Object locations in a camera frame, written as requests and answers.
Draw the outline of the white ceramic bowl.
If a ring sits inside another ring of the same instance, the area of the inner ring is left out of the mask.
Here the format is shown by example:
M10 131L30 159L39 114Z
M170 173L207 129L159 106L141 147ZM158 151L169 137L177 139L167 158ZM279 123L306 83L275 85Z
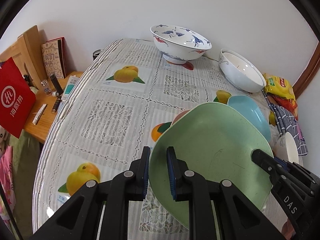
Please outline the white ceramic bowl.
M282 160L289 161L291 163L299 163L296 143L289 132L286 132L278 139L273 147L273 152L276 157Z

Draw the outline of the green square plate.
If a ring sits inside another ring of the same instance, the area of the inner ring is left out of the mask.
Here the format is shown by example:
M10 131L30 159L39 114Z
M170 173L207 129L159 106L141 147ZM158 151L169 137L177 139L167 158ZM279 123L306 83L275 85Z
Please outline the green square plate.
M272 155L265 137L239 112L217 102L203 103L175 122L157 140L149 162L149 181L161 205L183 226L189 226L187 202L170 192L166 150L207 180L230 180L258 208L271 191L269 176L251 160L253 150Z

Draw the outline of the blue square plate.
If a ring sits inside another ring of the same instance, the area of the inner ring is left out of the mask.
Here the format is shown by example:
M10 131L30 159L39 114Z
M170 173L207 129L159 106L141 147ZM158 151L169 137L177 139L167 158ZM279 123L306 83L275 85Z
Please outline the blue square plate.
M270 142L271 132L269 124L259 106L246 95L231 96L227 105L243 115Z

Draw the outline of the grey checkered cloth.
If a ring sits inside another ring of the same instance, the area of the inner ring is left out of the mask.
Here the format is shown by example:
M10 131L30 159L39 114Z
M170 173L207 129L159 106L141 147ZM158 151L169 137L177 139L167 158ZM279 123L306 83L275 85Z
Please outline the grey checkered cloth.
M298 156L307 156L309 153L308 147L298 121L295 119L293 114L283 106L272 103L264 91L262 91L262 93L271 112L274 114L276 127L279 131L279 134L284 135L286 132L289 132L293 136L293 139L296 143Z

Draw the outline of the red chips bag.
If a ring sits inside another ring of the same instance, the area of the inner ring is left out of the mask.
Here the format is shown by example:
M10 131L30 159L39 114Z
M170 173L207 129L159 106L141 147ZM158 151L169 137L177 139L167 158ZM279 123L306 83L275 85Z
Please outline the red chips bag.
M270 93L267 94L267 97L274 105L284 107L298 120L298 105L295 100L281 98Z

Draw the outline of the yellow chips bag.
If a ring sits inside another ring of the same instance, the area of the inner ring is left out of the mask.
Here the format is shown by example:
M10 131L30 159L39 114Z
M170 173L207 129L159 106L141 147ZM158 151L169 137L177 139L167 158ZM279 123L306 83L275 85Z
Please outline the yellow chips bag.
M266 81L266 86L264 88L265 93L271 93L287 100L296 99L293 88L289 81L282 77L267 73L264 73L263 77Z

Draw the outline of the pink square plate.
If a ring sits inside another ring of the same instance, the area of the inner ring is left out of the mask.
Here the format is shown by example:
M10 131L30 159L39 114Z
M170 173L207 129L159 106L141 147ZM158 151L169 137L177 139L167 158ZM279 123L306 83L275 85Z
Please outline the pink square plate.
M189 112L189 110L185 110L182 111L181 113L179 113L172 121L171 125L172 126L174 123L176 123L180 118L182 118L185 114L187 114Z

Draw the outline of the wooden side table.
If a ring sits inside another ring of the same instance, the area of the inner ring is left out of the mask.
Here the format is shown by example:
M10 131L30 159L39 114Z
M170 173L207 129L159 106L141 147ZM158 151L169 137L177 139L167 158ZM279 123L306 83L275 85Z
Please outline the wooden side table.
M35 139L40 143L44 144L47 135L49 133L50 127L56 117L56 113L52 113L52 108L56 102L56 97L52 95L47 95L43 90L39 90L36 94L36 101L33 105L33 108L26 120L24 125L24 130L31 134ZM43 104L46 104L42 115L39 117L37 124L33 124L33 119L35 115L42 107Z

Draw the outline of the fruit print tablecloth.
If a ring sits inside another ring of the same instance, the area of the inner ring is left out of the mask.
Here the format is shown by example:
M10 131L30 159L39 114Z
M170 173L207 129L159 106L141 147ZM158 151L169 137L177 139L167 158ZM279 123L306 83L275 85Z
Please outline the fruit print tablecloth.
M33 191L33 230L68 199L59 188L79 165L111 180L152 147L151 132L182 111L212 102L218 90L241 91L207 57L193 70L167 63L153 42L121 39L107 46L60 107L44 143Z

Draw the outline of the red paper bag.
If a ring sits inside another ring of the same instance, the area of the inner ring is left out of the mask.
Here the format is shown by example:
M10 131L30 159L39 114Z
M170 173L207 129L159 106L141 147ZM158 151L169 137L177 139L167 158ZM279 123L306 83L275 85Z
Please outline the red paper bag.
M36 101L36 96L12 58L2 63L0 74L1 126L11 135L19 138Z

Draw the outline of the blue crane pattern bowl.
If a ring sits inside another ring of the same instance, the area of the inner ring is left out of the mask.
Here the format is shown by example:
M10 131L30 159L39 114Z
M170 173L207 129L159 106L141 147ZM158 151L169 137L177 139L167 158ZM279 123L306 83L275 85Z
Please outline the blue crane pattern bowl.
M174 64L185 64L211 50L211 42L195 31L172 24L150 27L153 42L163 58Z

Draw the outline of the wooden board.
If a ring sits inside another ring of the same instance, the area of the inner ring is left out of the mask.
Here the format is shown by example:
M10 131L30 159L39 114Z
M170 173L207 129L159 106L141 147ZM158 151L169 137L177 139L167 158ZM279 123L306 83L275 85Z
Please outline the wooden board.
M47 79L43 64L41 42L37 25L21 34L15 43L1 53L1 62L12 57L22 75L28 75L31 85L42 88L41 82Z

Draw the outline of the brown wooden door frame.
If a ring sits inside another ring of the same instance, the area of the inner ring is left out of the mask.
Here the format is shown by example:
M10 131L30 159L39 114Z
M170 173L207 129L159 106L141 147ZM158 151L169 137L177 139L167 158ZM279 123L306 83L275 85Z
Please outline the brown wooden door frame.
M316 76L319 70L319 61L320 61L320 45L317 43L316 49L307 65L307 67L303 70L302 74L298 78L298 80L293 85L293 91L295 93L296 99L304 92L304 90L308 87L310 82Z

